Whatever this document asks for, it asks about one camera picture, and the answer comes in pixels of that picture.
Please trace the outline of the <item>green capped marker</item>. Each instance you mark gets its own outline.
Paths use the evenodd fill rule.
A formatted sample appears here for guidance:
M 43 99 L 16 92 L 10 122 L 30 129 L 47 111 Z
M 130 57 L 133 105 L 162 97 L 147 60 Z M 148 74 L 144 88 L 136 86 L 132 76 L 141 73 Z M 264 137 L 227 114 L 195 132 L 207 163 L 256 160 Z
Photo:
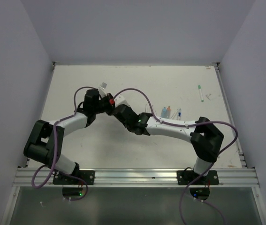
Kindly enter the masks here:
M 198 85 L 198 91 L 199 91 L 199 96 L 200 96 L 201 102 L 204 102 L 204 97 L 203 97 L 201 85 Z

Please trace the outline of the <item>orange highlighter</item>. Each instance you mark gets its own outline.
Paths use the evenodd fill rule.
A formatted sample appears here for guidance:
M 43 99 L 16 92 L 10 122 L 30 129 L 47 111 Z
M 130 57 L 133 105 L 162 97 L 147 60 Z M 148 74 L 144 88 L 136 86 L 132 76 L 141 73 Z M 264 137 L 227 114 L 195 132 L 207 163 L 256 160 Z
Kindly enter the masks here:
M 168 106 L 167 109 L 166 109 L 166 118 L 167 119 L 170 118 L 170 114 L 171 114 L 171 108 L 170 108 L 170 106 Z

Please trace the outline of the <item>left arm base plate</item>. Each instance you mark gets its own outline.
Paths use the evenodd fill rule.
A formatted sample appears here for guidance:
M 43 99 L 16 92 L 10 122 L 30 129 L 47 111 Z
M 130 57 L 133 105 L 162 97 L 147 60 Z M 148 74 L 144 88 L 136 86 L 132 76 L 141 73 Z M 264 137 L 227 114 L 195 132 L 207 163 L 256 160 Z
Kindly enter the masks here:
M 94 170 L 79 170 L 76 174 L 63 174 L 55 172 L 53 178 L 54 185 L 81 185 L 84 181 L 87 185 L 93 185 L 95 180 Z

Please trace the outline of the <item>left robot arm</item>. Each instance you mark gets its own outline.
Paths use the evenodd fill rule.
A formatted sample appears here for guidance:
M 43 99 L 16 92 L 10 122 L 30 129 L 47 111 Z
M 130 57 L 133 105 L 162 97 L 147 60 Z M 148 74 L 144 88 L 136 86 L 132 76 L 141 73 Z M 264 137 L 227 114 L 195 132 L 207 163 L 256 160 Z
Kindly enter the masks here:
M 23 154 L 34 161 L 64 173 L 63 178 L 69 184 L 79 181 L 80 172 L 76 162 L 61 153 L 63 139 L 67 135 L 88 127 L 96 115 L 110 115 L 114 109 L 113 96 L 103 89 L 87 90 L 83 102 L 74 104 L 74 112 L 57 121 L 38 120 L 31 131 Z

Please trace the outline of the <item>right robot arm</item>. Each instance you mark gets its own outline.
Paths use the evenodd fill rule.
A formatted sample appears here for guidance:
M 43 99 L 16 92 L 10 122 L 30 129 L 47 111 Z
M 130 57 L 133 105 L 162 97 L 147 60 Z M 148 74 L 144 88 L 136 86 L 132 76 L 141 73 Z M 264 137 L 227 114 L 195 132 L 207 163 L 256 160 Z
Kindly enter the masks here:
M 136 135 L 168 136 L 191 143 L 197 155 L 192 180 L 202 184 L 208 179 L 208 173 L 216 162 L 224 135 L 206 117 L 197 121 L 175 122 L 165 118 L 155 118 L 152 113 L 136 114 L 131 107 L 119 105 L 115 108 L 113 116 L 124 127 Z

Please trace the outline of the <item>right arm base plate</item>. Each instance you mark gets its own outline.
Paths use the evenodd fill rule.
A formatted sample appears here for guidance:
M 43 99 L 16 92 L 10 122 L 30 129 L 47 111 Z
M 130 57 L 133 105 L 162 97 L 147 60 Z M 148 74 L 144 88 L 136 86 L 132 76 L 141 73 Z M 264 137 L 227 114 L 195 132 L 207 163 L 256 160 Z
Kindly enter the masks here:
M 176 171 L 178 185 L 188 185 L 193 180 L 196 180 L 192 185 L 219 185 L 219 178 L 216 170 L 210 170 L 207 175 L 199 177 L 190 167 L 184 170 Z

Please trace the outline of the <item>light blue highlighter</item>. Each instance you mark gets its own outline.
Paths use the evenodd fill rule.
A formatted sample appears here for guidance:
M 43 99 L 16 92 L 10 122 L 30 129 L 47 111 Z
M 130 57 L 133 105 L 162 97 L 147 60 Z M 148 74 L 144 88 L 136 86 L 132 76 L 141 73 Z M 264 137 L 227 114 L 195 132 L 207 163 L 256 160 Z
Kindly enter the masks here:
M 166 118 L 166 117 L 167 117 L 167 109 L 166 109 L 166 107 L 163 107 L 160 116 L 161 116 L 162 118 Z

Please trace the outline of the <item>dark blue capped marker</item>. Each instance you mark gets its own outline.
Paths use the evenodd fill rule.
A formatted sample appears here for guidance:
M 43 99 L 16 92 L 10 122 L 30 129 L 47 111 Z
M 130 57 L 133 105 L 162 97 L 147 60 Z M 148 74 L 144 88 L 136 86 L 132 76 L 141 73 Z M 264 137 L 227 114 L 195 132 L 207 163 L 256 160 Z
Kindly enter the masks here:
M 178 109 L 177 120 L 181 120 L 181 108 Z

